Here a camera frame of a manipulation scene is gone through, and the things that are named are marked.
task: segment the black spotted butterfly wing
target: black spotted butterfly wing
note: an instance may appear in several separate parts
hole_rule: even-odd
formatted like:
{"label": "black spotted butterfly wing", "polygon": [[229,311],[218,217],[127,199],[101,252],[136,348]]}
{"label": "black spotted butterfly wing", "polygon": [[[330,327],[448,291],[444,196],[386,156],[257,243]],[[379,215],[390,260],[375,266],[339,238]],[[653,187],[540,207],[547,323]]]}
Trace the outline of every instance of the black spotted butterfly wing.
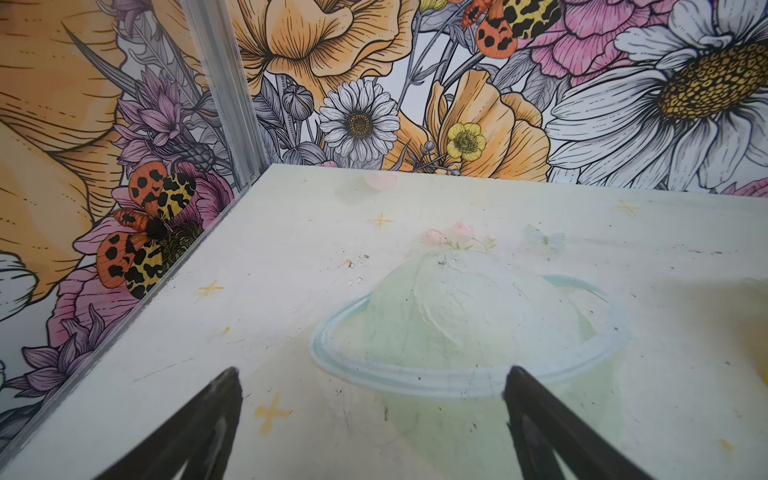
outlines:
{"label": "black spotted butterfly wing", "polygon": [[509,58],[518,39],[536,38],[560,19],[561,0],[474,0],[462,18],[462,28],[483,19],[475,34],[480,52],[490,58]]}
{"label": "black spotted butterfly wing", "polygon": [[[141,299],[160,281],[164,273],[162,240],[169,234],[166,222],[189,205],[194,191],[193,178],[169,174],[161,162],[142,165],[131,175],[128,193],[146,213],[126,208],[113,213],[120,225],[137,234],[116,233],[99,246],[97,270],[107,288],[125,282],[131,295]],[[112,240],[116,244],[107,245]]]}

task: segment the white tabletop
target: white tabletop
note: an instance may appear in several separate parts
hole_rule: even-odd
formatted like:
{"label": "white tabletop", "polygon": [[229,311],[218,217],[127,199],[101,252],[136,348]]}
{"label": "white tabletop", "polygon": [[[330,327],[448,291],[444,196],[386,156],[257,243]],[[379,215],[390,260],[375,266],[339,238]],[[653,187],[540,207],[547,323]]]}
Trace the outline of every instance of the white tabletop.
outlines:
{"label": "white tabletop", "polygon": [[[768,276],[768,202],[420,174],[376,191],[364,174],[273,165],[0,478],[91,478],[229,366],[245,400],[226,478],[492,478],[475,447],[514,458],[511,440],[483,436],[503,427],[501,400],[429,417],[447,404],[352,386],[308,353],[318,322],[457,221],[626,306],[633,336],[592,422],[622,453],[659,480],[765,478],[768,295],[744,279]],[[565,233],[564,251],[531,248],[529,224]],[[290,416],[265,435],[255,412],[278,392]]]}

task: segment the pink heart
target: pink heart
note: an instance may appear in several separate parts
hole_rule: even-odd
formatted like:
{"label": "pink heart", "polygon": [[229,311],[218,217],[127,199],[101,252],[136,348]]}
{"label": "pink heart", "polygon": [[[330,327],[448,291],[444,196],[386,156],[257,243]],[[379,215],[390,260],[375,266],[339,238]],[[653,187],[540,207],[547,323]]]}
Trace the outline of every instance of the pink heart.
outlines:
{"label": "pink heart", "polygon": [[384,191],[395,186],[397,175],[389,172],[370,172],[363,177],[374,190]]}

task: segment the white daisy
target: white daisy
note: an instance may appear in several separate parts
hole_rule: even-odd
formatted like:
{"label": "white daisy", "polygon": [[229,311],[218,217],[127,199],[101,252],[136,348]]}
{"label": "white daisy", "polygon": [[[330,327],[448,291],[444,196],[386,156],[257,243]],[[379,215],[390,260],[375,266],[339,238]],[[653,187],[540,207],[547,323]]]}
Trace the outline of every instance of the white daisy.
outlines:
{"label": "white daisy", "polygon": [[669,26],[629,28],[638,61],[569,90],[546,127],[566,143],[550,181],[714,188],[744,158],[768,166],[768,0],[680,0]]}
{"label": "white daisy", "polygon": [[378,165],[389,153],[400,129],[397,104],[373,80],[341,84],[320,107],[320,130],[340,167]]}

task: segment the yellow star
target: yellow star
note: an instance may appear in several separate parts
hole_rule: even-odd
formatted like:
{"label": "yellow star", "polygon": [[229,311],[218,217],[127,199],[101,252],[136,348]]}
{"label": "yellow star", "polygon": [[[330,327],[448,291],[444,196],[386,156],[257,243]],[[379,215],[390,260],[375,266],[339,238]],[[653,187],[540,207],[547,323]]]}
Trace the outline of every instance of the yellow star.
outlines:
{"label": "yellow star", "polygon": [[630,207],[627,205],[623,200],[619,200],[621,202],[621,205],[616,205],[614,208],[619,208],[622,210],[626,210],[629,212],[629,214],[634,217],[634,211],[641,209],[641,207]]}
{"label": "yellow star", "polygon": [[368,220],[369,222],[378,223],[379,229],[381,230],[381,227],[384,223],[392,223],[394,220],[386,220],[384,218],[384,214],[381,214],[379,218],[372,218],[371,220]]}
{"label": "yellow star", "polygon": [[223,286],[216,286],[216,282],[219,280],[214,280],[214,282],[210,286],[202,286],[198,288],[198,290],[205,290],[205,296],[209,296],[214,290],[224,290]]}
{"label": "yellow star", "polygon": [[275,418],[287,419],[290,417],[290,412],[287,410],[279,410],[277,404],[280,402],[280,392],[275,393],[275,399],[272,401],[272,406],[267,408],[265,405],[259,405],[256,408],[256,418],[264,419],[264,425],[261,426],[261,434],[266,435],[272,431],[272,421]]}

